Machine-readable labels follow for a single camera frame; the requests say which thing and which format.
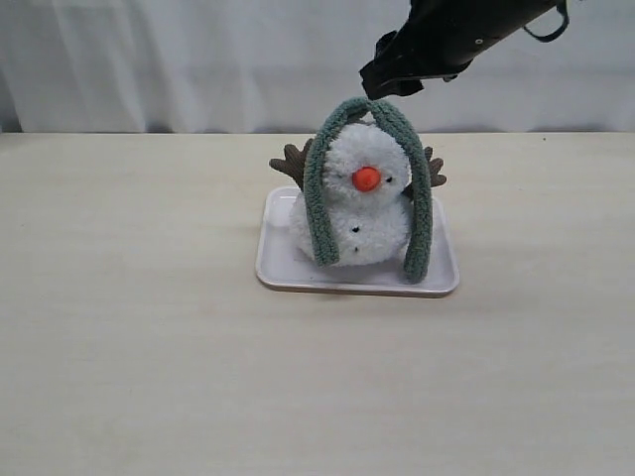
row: black robotic arm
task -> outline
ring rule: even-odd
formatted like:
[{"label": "black robotic arm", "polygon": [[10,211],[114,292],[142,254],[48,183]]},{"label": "black robotic arm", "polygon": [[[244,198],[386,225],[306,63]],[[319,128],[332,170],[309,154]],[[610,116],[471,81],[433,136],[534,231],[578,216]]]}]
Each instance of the black robotic arm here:
[{"label": "black robotic arm", "polygon": [[[410,96],[423,79],[455,79],[481,53],[521,28],[548,43],[569,25],[567,0],[411,0],[408,21],[384,35],[375,58],[361,71],[369,99]],[[527,24],[556,8],[562,25],[550,35],[533,34]]]}]

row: white tray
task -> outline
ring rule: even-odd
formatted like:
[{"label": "white tray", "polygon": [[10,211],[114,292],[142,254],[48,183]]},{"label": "white tray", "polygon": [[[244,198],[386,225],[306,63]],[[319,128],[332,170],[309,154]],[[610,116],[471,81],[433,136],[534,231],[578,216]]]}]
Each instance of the white tray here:
[{"label": "white tray", "polygon": [[458,286],[458,266],[449,241],[445,213],[434,198],[433,245],[427,277],[412,285],[403,280],[399,260],[348,268],[316,266],[293,243],[289,213],[300,190],[294,186],[269,193],[260,231],[256,276],[279,291],[339,292],[347,294],[407,295],[440,298]]}]

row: white backdrop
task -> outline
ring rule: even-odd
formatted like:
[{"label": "white backdrop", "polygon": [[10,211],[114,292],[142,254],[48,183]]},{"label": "white backdrop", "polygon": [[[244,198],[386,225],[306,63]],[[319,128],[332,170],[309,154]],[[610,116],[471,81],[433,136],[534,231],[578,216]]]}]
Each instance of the white backdrop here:
[{"label": "white backdrop", "polygon": [[[408,0],[0,0],[0,123],[27,132],[310,132]],[[392,99],[424,131],[635,131],[635,1],[571,1],[453,83]],[[553,12],[535,26],[547,33]]]}]

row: stuffed snowman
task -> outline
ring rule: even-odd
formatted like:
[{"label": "stuffed snowman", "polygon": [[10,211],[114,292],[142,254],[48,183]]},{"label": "stuffed snowman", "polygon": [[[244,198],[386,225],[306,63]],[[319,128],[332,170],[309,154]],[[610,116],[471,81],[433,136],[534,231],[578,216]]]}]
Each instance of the stuffed snowman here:
[{"label": "stuffed snowman", "polygon": [[[367,114],[370,121],[363,120]],[[288,145],[285,156],[270,166],[301,190],[290,234],[318,266],[372,265],[406,251],[406,278],[425,277],[431,187],[445,183],[439,175],[443,161],[431,161],[432,149],[423,148],[401,112],[384,100],[350,99],[301,152]]]}]

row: reindeer antler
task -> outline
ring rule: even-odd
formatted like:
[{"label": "reindeer antler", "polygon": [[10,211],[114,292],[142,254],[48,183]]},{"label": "reindeer antler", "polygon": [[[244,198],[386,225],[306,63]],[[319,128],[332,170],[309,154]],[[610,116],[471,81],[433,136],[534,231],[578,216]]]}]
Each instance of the reindeer antler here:
[{"label": "reindeer antler", "polygon": [[293,144],[287,144],[284,149],[285,159],[272,159],[269,161],[269,167],[291,177],[300,190],[304,190],[305,162],[313,141],[308,139],[301,151]]},{"label": "reindeer antler", "polygon": [[[444,166],[444,160],[441,158],[433,159],[433,148],[426,147],[424,149],[424,156],[428,161],[428,170],[430,171],[430,185],[441,186],[447,182],[447,177],[440,174],[442,167]],[[403,194],[411,200],[413,199],[413,185],[411,183],[404,188]]]}]

